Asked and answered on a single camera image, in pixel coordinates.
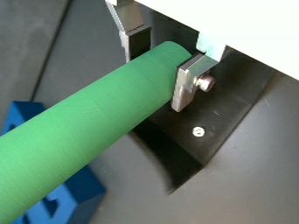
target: screw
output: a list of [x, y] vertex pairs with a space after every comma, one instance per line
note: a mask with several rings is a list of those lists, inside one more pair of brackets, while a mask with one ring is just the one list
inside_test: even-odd
[[209, 92], [215, 82], [216, 82], [216, 80], [213, 77], [210, 77], [208, 74], [202, 74], [198, 77], [194, 85], [196, 85], [197, 89], [200, 89], [201, 91]]
[[196, 136], [196, 137], [202, 137], [204, 136], [204, 128], [202, 127], [194, 127], [192, 129], [192, 134]]

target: gray floor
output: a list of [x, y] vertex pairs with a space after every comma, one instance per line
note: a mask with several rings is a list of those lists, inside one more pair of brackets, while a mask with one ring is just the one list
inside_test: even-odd
[[[142, 10], [146, 23], [156, 27], [156, 45], [174, 35], [176, 24]], [[184, 35], [192, 43], [193, 33]], [[104, 2], [74, 0], [34, 100], [52, 106], [124, 62]], [[13, 89], [5, 99], [16, 94]], [[90, 163], [108, 190], [90, 223], [297, 223], [297, 94], [297, 81], [277, 74], [206, 167], [170, 195], [148, 149], [132, 135], [124, 136]]]

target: blue plastic block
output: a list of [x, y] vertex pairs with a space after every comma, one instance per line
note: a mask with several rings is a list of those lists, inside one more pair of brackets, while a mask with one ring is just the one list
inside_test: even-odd
[[[13, 101], [4, 121], [2, 134], [44, 111], [38, 102]], [[105, 188], [85, 166], [13, 221], [13, 224], [88, 223]]]
[[1, 135], [13, 128], [25, 123], [29, 119], [37, 116], [44, 111], [44, 106], [38, 102], [12, 101], [4, 119], [4, 127]]

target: green cylinder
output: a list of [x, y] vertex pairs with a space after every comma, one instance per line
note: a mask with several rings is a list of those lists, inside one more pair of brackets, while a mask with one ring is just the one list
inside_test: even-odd
[[1, 224], [169, 101], [189, 56], [164, 42], [0, 137]]

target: black metal plate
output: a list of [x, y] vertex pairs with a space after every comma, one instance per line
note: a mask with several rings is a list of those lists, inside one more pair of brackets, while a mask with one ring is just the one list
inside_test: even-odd
[[[193, 175], [193, 167], [197, 172], [210, 160], [253, 106], [273, 69], [243, 53], [233, 52], [209, 74], [216, 78], [216, 84], [208, 93], [198, 91], [193, 102], [180, 113], [166, 103], [134, 129], [169, 174], [170, 191]], [[196, 126], [205, 129], [202, 137], [192, 135]], [[164, 143], [161, 138], [173, 141], [176, 147]]]
[[130, 60], [133, 60], [137, 56], [149, 50], [150, 30], [152, 27], [145, 26], [142, 30], [132, 30], [125, 34], [128, 36]]

